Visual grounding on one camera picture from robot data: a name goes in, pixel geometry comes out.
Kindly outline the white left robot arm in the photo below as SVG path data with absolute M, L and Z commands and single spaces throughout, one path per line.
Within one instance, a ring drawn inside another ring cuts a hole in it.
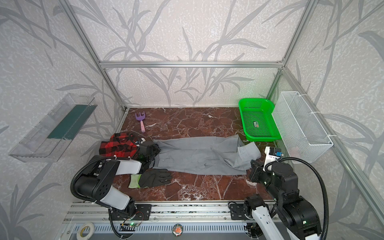
M 137 208 L 135 201 L 128 195 L 113 187 L 115 176 L 138 175 L 153 165 L 160 148 L 152 141 L 142 142 L 134 150 L 133 156 L 122 157 L 94 156 L 73 177 L 70 190 L 76 198 L 96 203 L 110 210 L 133 215 Z

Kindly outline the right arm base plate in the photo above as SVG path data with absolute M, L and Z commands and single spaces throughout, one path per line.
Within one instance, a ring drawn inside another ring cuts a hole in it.
M 230 210 L 231 220 L 248 220 L 248 217 L 245 214 L 245 208 L 243 202 L 229 202 L 228 208 Z

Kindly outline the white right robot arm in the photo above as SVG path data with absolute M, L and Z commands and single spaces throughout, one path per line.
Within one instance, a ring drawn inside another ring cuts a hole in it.
M 299 162 L 313 171 L 319 180 L 324 205 L 321 220 L 314 206 L 300 196 L 298 176 L 288 161 Z M 319 172 L 308 162 L 294 157 L 279 158 L 262 166 L 251 161 L 250 180 L 262 184 L 275 201 L 273 210 L 285 225 L 292 240 L 325 240 L 329 231 L 329 201 L 325 183 Z M 283 235 L 272 220 L 272 215 L 260 195 L 245 198 L 245 215 L 257 222 L 268 240 L 281 240 Z

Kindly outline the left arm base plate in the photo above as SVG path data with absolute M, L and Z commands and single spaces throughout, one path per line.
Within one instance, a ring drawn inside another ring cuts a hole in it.
M 128 205 L 124 210 L 111 209 L 109 220 L 112 221 L 148 221 L 152 210 L 151 204 Z

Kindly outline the grey long sleeve shirt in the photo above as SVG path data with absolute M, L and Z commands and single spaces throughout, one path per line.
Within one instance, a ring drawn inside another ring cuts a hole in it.
M 244 144 L 239 135 L 155 140 L 160 153 L 155 169 L 194 175 L 245 175 L 251 161 L 261 157 L 254 142 Z

